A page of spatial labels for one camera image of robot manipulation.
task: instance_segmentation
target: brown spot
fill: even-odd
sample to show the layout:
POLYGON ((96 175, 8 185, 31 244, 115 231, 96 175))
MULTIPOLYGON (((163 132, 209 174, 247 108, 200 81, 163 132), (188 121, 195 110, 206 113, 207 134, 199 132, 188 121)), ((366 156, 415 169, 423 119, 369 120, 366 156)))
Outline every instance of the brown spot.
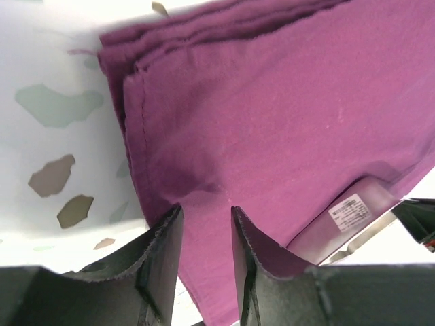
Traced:
POLYGON ((111 239, 111 238, 102 239, 102 241, 97 243, 94 250, 98 250, 98 249, 110 246, 113 243, 115 243, 115 239, 111 239))
POLYGON ((166 10, 166 8, 164 7, 163 4, 161 4, 160 2, 151 2, 151 8, 158 14, 165 16, 165 17, 169 17, 168 11, 166 10))
POLYGON ((71 154, 48 162, 42 170, 32 174, 29 187, 42 198, 59 194, 67 184, 74 163, 75 159, 71 154))
POLYGON ((88 217, 93 197, 79 195, 68 201, 57 215, 62 229, 70 228, 88 217))

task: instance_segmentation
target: purple fabric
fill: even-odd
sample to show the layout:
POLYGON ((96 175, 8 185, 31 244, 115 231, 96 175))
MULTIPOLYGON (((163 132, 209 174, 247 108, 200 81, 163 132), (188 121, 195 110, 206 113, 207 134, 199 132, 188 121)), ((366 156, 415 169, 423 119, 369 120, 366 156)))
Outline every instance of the purple fabric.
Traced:
POLYGON ((286 246, 358 177, 401 197, 435 165, 434 31, 432 0, 353 0, 124 80, 138 197, 150 223, 183 206, 179 274, 207 326, 238 318, 232 205, 286 246))
POLYGON ((139 68, 144 68, 152 60, 179 46, 200 41, 253 37, 259 33, 273 31, 289 23, 289 20, 340 2, 343 0, 289 0, 286 3, 282 0, 217 2, 193 14, 176 18, 175 21, 166 20, 149 27, 146 27, 146 24, 135 25, 102 35, 102 43, 108 43, 110 46, 105 46, 99 52, 99 62, 108 78, 122 131, 125 131, 122 83, 127 75, 134 72, 136 60, 140 59, 139 68), (150 27, 154 29, 152 33, 147 33, 150 27), (120 42, 107 41, 115 39, 120 42))

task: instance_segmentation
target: gray spot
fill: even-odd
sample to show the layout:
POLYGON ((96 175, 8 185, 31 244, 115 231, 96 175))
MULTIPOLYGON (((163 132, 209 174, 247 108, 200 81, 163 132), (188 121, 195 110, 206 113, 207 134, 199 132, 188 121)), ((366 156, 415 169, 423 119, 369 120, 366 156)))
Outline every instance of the gray spot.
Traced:
POLYGON ((83 64, 86 68, 90 70, 98 70, 98 68, 100 67, 98 59, 94 56, 89 56, 88 58, 86 58, 83 64))
POLYGON ((102 241, 97 243, 94 250, 98 250, 98 249, 110 246, 113 243, 115 243, 115 239, 111 239, 111 238, 102 239, 102 241))
POLYGON ((158 14, 165 16, 165 17, 169 17, 168 11, 166 10, 166 8, 164 7, 163 4, 161 4, 160 2, 151 2, 151 8, 158 14))
POLYGON ((124 178, 130 174, 130 169, 128 168, 128 160, 125 159, 122 161, 118 171, 116 171, 117 178, 124 178))
POLYGON ((127 209, 128 202, 125 202, 121 206, 119 206, 111 215, 109 218, 110 224, 117 223, 121 221, 122 217, 124 216, 125 210, 127 209))
POLYGON ((15 101, 45 127, 66 128, 74 121, 84 121, 104 102, 103 96, 91 90, 67 96, 43 84, 22 88, 15 101))
POLYGON ((85 195, 76 196, 68 201, 57 215, 60 227, 67 229, 87 218, 93 201, 93 197, 85 195))
POLYGON ((42 198, 59 194, 67 184, 74 163, 75 159, 71 154, 48 162, 42 170, 32 174, 29 187, 42 198))

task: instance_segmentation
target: purple towel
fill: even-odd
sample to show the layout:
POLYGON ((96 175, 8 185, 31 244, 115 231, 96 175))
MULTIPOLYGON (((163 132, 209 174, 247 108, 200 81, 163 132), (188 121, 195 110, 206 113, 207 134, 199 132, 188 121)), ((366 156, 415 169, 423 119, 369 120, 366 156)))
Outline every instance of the purple towel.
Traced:
POLYGON ((232 205, 286 246, 358 177, 401 197, 435 165, 434 31, 432 0, 353 0, 125 79, 137 194, 150 223, 182 204, 179 274, 207 326, 238 318, 232 205))
POLYGON ((212 3, 192 14, 156 24, 135 25, 101 36, 105 46, 99 52, 101 69, 109 81, 115 111, 124 132, 124 78, 137 68, 180 46, 204 41, 254 37, 273 31, 319 9, 343 0, 245 0, 212 3))

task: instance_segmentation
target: barcode sticker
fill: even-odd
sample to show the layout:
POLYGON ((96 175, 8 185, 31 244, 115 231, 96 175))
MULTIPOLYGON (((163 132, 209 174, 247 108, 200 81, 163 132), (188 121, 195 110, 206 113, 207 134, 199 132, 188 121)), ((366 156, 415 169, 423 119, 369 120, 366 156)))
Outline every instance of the barcode sticker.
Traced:
POLYGON ((346 232, 353 226, 372 219, 372 213, 357 194, 335 205, 328 212, 341 232, 346 232))

